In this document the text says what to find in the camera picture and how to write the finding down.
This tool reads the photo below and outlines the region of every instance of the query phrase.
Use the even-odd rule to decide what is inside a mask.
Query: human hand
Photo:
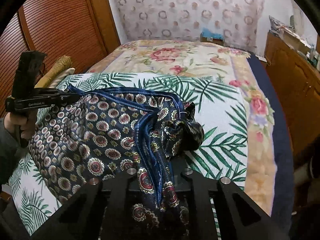
[[[28,118],[13,113],[7,113],[4,117],[4,128],[11,134],[14,134],[14,126],[20,125],[22,130],[21,138],[29,140],[35,132],[37,121],[37,110],[31,111]]]

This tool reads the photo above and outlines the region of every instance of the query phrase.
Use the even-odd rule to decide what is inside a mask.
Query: slatted wooden door
[[[0,37],[0,116],[11,94],[21,52],[39,50],[48,56],[46,70],[62,56],[71,56],[76,73],[103,59],[107,51],[90,0],[27,0]]]

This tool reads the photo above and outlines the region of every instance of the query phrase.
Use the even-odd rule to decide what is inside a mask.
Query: metal screw
[[[98,179],[98,178],[91,178],[91,179],[89,180],[89,183],[90,183],[91,185],[97,185],[97,184],[99,183],[99,179]]]
[[[222,177],[221,179],[220,179],[220,181],[221,181],[221,183],[222,184],[229,184],[230,182],[231,182],[231,179],[229,179],[228,177]]]
[[[135,168],[129,168],[127,169],[127,173],[130,175],[134,175],[137,173],[137,170]]]
[[[192,173],[193,173],[193,170],[191,168],[185,168],[184,169],[184,174],[191,175]]]

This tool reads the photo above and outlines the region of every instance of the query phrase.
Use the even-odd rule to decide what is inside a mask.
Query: white cloth with green leaves
[[[187,164],[204,176],[227,176],[244,189],[247,165],[247,116],[239,88],[215,78],[181,77],[154,73],[95,73],[67,76],[58,88],[69,84],[83,91],[108,87],[138,87],[177,94],[196,104],[195,119],[203,125],[205,140],[194,152],[186,152]],[[48,108],[40,109],[38,122]],[[30,154],[20,160],[9,180],[12,197],[28,233],[33,234],[61,204],[46,187]]]

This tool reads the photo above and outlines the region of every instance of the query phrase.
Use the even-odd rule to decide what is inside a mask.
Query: dark patterned fabric
[[[142,203],[133,205],[133,219],[157,227],[161,213],[170,209],[188,223],[174,190],[170,158],[196,150],[204,139],[194,121],[195,105],[143,89],[68,89],[80,100],[53,106],[29,143],[52,194],[64,203],[90,178],[110,179],[135,167]]]

